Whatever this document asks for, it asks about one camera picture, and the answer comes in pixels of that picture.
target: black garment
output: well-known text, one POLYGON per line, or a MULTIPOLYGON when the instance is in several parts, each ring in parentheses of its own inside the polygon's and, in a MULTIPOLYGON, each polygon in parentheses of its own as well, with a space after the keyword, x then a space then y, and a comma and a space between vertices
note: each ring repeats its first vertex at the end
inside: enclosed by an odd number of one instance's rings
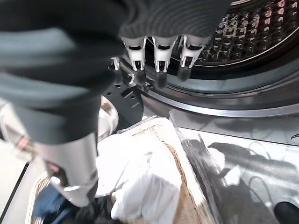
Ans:
POLYGON ((87 207, 81 208, 76 213, 76 220, 88 224, 121 224, 119 220, 111 218, 113 203, 109 196, 95 198, 87 207))

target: wicker basket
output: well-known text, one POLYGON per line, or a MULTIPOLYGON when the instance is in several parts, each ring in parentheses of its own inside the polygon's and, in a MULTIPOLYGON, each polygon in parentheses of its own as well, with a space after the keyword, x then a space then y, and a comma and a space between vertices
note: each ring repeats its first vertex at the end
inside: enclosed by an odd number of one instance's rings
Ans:
MULTIPOLYGON (((214 224, 214 218, 211 215, 206 199, 172 123, 166 118, 150 119, 149 121, 142 122, 128 129, 126 134, 131 136, 147 135, 154 137, 163 142, 175 158, 178 170, 181 173, 182 186, 174 224, 214 224)), ((39 180, 37 180, 30 195, 26 224, 42 223, 40 219, 34 219, 32 217, 32 210, 37 195, 48 184, 49 179, 46 174, 43 174, 39 180)), ((147 224, 142 218, 129 221, 128 223, 147 224)))

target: washing machine drum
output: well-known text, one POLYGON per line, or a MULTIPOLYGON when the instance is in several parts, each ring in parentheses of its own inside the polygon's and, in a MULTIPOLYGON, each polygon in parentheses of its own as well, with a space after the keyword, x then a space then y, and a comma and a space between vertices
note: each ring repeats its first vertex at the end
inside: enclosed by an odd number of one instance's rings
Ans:
MULTIPOLYGON (((149 95, 176 107, 220 116, 260 117, 293 111, 299 103, 298 2, 232 1, 190 78, 182 82, 176 77, 182 49, 182 38, 178 38, 167 87, 152 88, 149 95)), ((148 48, 146 70, 151 80, 155 76, 153 47, 149 44, 148 48)))

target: metal ring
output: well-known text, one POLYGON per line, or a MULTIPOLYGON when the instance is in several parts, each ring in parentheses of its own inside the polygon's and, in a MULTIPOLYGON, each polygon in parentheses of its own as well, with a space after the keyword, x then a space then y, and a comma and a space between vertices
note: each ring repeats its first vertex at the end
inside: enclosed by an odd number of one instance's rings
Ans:
POLYGON ((147 94, 159 101, 162 101, 168 105, 195 113, 201 113, 211 116, 231 117, 231 118, 265 118, 265 117, 277 117, 283 115, 290 115, 299 112, 299 104, 267 108, 267 109, 255 109, 255 110, 219 110, 212 108, 205 108, 199 106, 188 105, 181 103, 164 96, 161 96, 151 90, 147 94))

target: laundry basket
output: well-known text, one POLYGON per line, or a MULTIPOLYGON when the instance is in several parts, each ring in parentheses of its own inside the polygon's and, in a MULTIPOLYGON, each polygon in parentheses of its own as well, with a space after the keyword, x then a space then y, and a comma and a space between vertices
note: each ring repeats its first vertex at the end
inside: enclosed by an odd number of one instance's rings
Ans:
MULTIPOLYGON (((214 224, 207 201, 198 184, 192 167, 183 150, 176 130, 166 118, 151 118, 124 131, 131 136, 150 136, 164 143, 171 151, 182 177, 182 185, 174 224, 214 224)), ((49 184, 46 174, 36 182, 30 195, 26 224, 41 224, 42 220, 32 217, 34 200, 49 184)), ((127 221, 128 224, 147 224, 143 219, 127 221)))

